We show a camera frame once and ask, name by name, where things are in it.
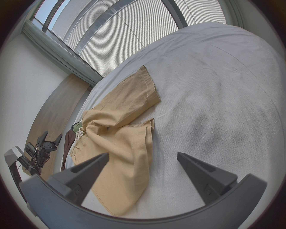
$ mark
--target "white wall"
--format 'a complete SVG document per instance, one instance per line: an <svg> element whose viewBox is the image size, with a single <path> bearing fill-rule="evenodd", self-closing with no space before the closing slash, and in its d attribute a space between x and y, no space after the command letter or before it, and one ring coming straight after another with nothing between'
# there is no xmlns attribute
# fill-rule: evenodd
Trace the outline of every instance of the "white wall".
<svg viewBox="0 0 286 229"><path fill-rule="evenodd" d="M248 0L237 0L236 2L242 11L246 29L267 41L285 59L285 47L262 12Z"/></svg>
<svg viewBox="0 0 286 229"><path fill-rule="evenodd" d="M4 153L16 145L24 150L39 110L67 76L23 34L10 41L0 54L0 175L16 203L38 228L47 227L26 207L4 160Z"/></svg>

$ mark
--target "fitted sheet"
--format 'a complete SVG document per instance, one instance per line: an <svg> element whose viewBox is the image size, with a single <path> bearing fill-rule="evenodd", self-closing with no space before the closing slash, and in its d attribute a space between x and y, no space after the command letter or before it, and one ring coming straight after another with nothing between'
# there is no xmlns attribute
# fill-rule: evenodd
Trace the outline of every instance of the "fitted sheet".
<svg viewBox="0 0 286 229"><path fill-rule="evenodd" d="M144 47L110 72L92 89L76 122L142 65L162 102L133 122L155 120L153 163L149 185L123 217L168 217L204 205L176 160L177 152L184 152L237 174L238 182L248 173L268 182L244 225L253 222L285 175L283 58L242 28L192 25ZM71 166L68 156L66 167ZM91 191L82 206L109 215Z"/></svg>

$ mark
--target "robotic claw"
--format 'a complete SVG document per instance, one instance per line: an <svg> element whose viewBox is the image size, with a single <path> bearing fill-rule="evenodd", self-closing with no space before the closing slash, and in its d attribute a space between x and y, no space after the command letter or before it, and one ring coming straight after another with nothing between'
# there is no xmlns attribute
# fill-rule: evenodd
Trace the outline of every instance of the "robotic claw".
<svg viewBox="0 0 286 229"><path fill-rule="evenodd" d="M44 132L42 136L38 137L36 146L32 143L28 143L25 146L25 151L31 156L31 160L26 158L24 152L15 146L5 153L5 161L9 166L13 180L24 198L24 195L19 187L22 179L19 175L19 171L16 166L16 162L19 161L22 166L29 171L31 175L41 175L41 168L44 167L45 163L50 159L50 152L57 150L57 146L61 141L62 134L60 134L55 141L45 141L48 135L48 131Z"/></svg>

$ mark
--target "brown garment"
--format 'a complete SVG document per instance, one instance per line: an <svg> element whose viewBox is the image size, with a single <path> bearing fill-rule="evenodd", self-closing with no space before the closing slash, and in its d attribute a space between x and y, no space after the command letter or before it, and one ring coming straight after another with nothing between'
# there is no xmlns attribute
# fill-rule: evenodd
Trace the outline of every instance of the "brown garment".
<svg viewBox="0 0 286 229"><path fill-rule="evenodd" d="M63 163L61 165L61 171L65 169L65 161L67 159L67 155L75 139L76 139L76 134L74 133L74 131L69 130L65 134L65 145L63 147L64 152L63 152Z"/></svg>
<svg viewBox="0 0 286 229"><path fill-rule="evenodd" d="M142 66L83 114L84 135L70 155L77 165L109 152L109 162L92 191L113 215L129 211L149 183L154 120L137 125L129 123L160 101L150 75Z"/></svg>

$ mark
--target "mattress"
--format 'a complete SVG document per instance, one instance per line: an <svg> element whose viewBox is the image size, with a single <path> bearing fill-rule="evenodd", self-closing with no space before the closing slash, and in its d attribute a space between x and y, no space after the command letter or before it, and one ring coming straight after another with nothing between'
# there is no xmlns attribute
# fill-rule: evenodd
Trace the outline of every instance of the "mattress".
<svg viewBox="0 0 286 229"><path fill-rule="evenodd" d="M242 28L192 25L142 48L110 72L92 89L76 122L142 65L162 102L133 122L155 120L153 163L149 185L123 217L168 217L204 205L176 160L183 152L237 174L238 182L249 173L267 181L248 218L253 222L285 175L283 58ZM68 156L66 167L71 166ZM82 206L109 215L91 191Z"/></svg>

